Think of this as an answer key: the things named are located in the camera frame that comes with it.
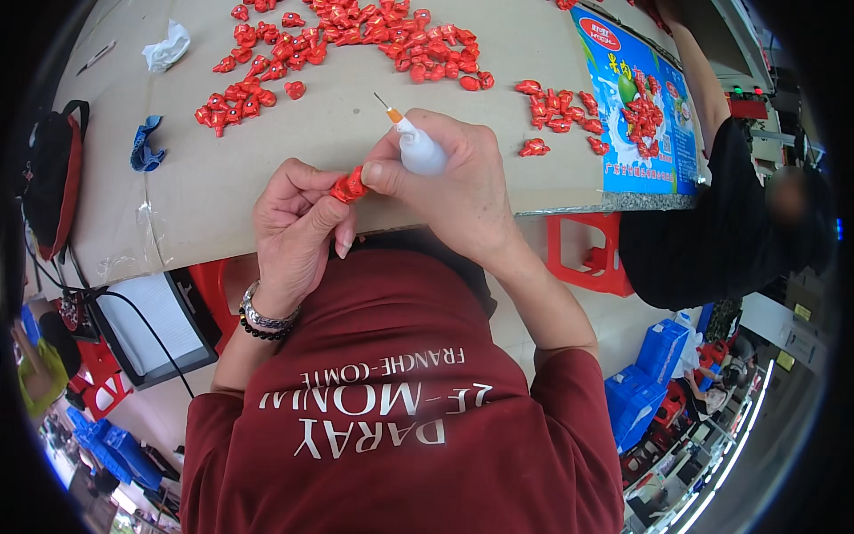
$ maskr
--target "person's left hand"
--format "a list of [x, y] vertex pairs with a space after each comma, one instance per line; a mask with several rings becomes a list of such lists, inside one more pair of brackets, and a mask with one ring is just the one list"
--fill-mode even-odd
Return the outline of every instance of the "person's left hand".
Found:
[[290, 315], [323, 278], [331, 236], [343, 259], [353, 244], [356, 213], [329, 196], [344, 173], [319, 171], [295, 158], [276, 169], [255, 202], [252, 221], [260, 285], [252, 298], [258, 313]]

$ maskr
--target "yellow shirt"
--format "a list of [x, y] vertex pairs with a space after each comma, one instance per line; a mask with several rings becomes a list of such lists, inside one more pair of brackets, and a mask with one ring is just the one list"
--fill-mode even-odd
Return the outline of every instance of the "yellow shirt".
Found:
[[36, 349], [50, 372], [51, 383], [50, 389], [44, 396], [35, 401], [30, 398], [24, 386], [24, 378], [33, 375], [35, 369], [32, 367], [30, 359], [24, 355], [24, 359], [18, 366], [18, 384], [20, 385], [20, 396], [24, 399], [24, 407], [30, 417], [38, 417], [43, 414], [68, 384], [68, 375], [65, 373], [65, 366], [62, 365], [62, 358], [59, 357], [56, 348], [43, 339], [39, 339]]

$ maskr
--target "black bag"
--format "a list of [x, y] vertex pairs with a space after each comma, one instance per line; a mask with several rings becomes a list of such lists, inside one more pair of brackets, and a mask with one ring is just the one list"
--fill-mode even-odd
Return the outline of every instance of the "black bag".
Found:
[[[75, 109], [80, 109], [80, 124], [71, 115]], [[45, 261], [65, 247], [71, 230], [88, 124], [89, 103], [72, 100], [62, 113], [47, 114], [34, 131], [22, 199], [38, 255]]]

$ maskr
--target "floor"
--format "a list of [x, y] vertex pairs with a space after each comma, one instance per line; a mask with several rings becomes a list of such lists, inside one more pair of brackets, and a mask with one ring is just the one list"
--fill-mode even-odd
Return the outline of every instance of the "floor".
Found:
[[[524, 218], [519, 220], [519, 225], [531, 247], [544, 257], [544, 219]], [[597, 241], [596, 236], [585, 235], [585, 231], [579, 228], [564, 229], [562, 237], [564, 246], [570, 251], [569, 256], [573, 253], [571, 247], [567, 247], [568, 242], [595, 244]], [[566, 265], [577, 262], [577, 258], [567, 260], [566, 257], [567, 255], [564, 255]], [[487, 275], [487, 281], [493, 298], [498, 301], [498, 308], [490, 321], [493, 341], [522, 368], [530, 385], [534, 379], [534, 342], [531, 341], [510, 297], [491, 275]], [[648, 306], [637, 295], [621, 298], [571, 285], [568, 287], [587, 312], [599, 339], [600, 365], [605, 377], [634, 363], [647, 327], [672, 316], [672, 312], [668, 310]], [[694, 321], [699, 317], [699, 310], [700, 308], [696, 308], [692, 314]], [[215, 365], [210, 365], [186, 375], [190, 388], [197, 395], [208, 390], [214, 369]], [[134, 391], [110, 413], [108, 419], [114, 425], [130, 431], [138, 439], [155, 446], [170, 458], [169, 452], [184, 443], [189, 404], [190, 397], [176, 378], [147, 390]], [[174, 465], [180, 469], [177, 461]]]

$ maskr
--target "maroon t-shirt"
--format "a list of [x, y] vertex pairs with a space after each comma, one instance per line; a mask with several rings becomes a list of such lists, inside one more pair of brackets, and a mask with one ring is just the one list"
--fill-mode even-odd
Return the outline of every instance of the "maroon t-shirt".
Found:
[[189, 534], [619, 532], [599, 363], [555, 355], [529, 395], [448, 267], [330, 261], [244, 400], [190, 404], [180, 517]]

